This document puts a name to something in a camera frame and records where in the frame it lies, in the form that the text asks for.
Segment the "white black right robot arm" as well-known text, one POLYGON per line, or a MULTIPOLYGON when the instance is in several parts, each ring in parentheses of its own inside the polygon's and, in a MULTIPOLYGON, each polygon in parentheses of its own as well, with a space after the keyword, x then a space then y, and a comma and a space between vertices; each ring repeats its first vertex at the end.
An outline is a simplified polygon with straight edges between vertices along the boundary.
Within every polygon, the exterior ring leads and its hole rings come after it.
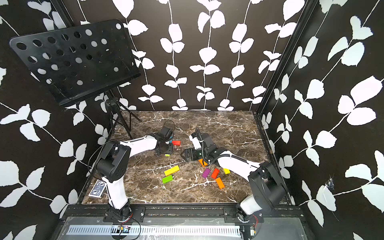
POLYGON ((217 147, 185 149, 181 157, 186 162, 202 159, 208 165, 216 164, 249 182, 252 194, 237 205, 237 216, 241 221, 260 211, 270 212, 287 194, 283 179, 269 162, 251 162, 217 147))

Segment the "yellow long block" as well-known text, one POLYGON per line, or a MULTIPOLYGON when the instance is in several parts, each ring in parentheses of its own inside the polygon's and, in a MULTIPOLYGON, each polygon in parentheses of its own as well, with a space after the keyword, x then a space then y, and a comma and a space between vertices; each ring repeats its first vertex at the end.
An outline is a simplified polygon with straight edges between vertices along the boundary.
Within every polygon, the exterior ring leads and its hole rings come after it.
POLYGON ((179 166, 176 165, 176 166, 174 166, 174 167, 172 167, 172 168, 170 168, 170 169, 164 171, 164 174, 165 174, 165 176, 167 177, 167 176, 170 176, 170 175, 172 175, 172 174, 178 172, 179 170, 180 170, 179 166))

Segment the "green block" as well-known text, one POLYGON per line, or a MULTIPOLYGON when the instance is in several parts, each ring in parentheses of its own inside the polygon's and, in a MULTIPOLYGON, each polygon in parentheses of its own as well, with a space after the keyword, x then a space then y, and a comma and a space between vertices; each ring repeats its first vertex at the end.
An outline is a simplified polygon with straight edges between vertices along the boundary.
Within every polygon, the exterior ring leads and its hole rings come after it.
POLYGON ((173 179, 174 179, 173 176, 169 175, 169 176, 162 178, 162 182, 163 182, 163 184, 166 184, 166 183, 171 182, 173 179))

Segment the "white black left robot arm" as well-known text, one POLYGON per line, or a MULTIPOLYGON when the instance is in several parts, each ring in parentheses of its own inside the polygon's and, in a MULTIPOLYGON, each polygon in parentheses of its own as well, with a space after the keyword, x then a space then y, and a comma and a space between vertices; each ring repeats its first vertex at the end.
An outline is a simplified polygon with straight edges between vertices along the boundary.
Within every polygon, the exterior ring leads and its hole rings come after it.
POLYGON ((154 150, 157 154, 171 154, 173 146, 170 143, 173 135, 149 134, 129 141, 110 141, 106 143, 95 167, 102 180, 107 184, 109 204, 116 210, 123 209, 128 204, 124 187, 124 175, 128 168, 129 159, 137 154, 154 150))

